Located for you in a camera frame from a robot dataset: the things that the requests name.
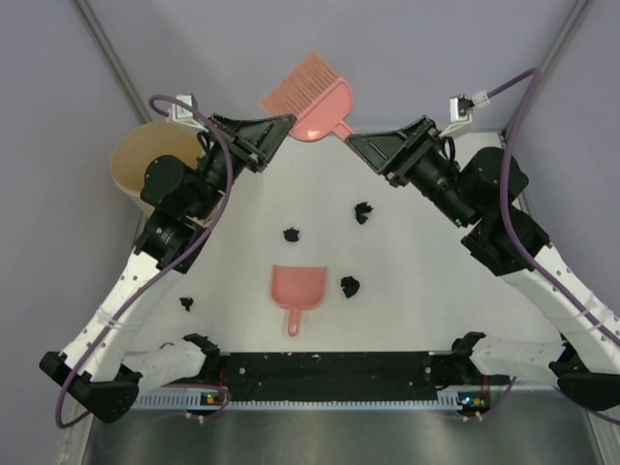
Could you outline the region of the pink dustpan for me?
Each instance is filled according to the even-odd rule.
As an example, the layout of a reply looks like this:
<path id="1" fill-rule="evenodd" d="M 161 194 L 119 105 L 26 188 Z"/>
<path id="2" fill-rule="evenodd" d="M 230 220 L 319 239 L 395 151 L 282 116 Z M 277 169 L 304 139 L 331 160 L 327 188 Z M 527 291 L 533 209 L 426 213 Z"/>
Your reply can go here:
<path id="1" fill-rule="evenodd" d="M 270 297 L 288 312 L 287 333 L 296 337 L 303 311 L 318 308 L 326 294 L 327 267 L 275 264 L 271 272 Z"/>

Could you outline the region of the pink hand brush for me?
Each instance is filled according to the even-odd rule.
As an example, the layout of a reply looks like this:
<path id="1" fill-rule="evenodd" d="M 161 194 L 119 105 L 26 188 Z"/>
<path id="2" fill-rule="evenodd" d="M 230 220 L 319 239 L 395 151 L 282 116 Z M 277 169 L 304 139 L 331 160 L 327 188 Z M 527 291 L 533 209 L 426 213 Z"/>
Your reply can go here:
<path id="1" fill-rule="evenodd" d="M 315 142 L 329 135 L 345 141 L 354 131 L 346 123 L 354 104 L 351 85 L 323 57 L 310 53 L 261 101 L 270 115 L 293 114 L 290 136 Z"/>

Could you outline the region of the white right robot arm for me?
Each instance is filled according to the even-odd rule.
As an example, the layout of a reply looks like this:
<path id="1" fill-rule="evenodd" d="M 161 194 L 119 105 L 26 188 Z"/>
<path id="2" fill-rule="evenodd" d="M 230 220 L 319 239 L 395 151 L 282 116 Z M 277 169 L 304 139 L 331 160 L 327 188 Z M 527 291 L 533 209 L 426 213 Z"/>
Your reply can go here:
<path id="1" fill-rule="evenodd" d="M 619 404 L 619 317 L 570 270 L 549 234 L 515 205 L 528 176 L 504 147 L 484 146 L 464 166 L 452 137 L 423 117 L 401 129 L 346 137 L 391 186 L 414 186 L 458 228 L 470 256 L 524 295 L 555 326 L 551 343 L 470 332 L 455 341 L 452 372 L 548 385 L 593 412 Z"/>

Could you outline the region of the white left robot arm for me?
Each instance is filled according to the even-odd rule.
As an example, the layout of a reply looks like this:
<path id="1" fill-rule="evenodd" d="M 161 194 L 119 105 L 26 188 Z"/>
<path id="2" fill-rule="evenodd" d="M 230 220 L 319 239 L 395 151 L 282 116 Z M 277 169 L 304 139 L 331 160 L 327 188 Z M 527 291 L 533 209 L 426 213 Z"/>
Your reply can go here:
<path id="1" fill-rule="evenodd" d="M 112 156 L 118 182 L 139 192 L 149 217 L 89 323 L 40 363 L 63 395 L 101 422 L 120 419 L 150 390 L 191 378 L 205 385 L 219 375 L 218 348 L 195 333 L 149 353 L 129 351 L 160 300 L 200 254 L 235 180 L 267 167 L 295 117 L 236 120 L 216 114 L 210 122 L 213 132 L 196 134 L 164 121 L 147 124 Z"/>

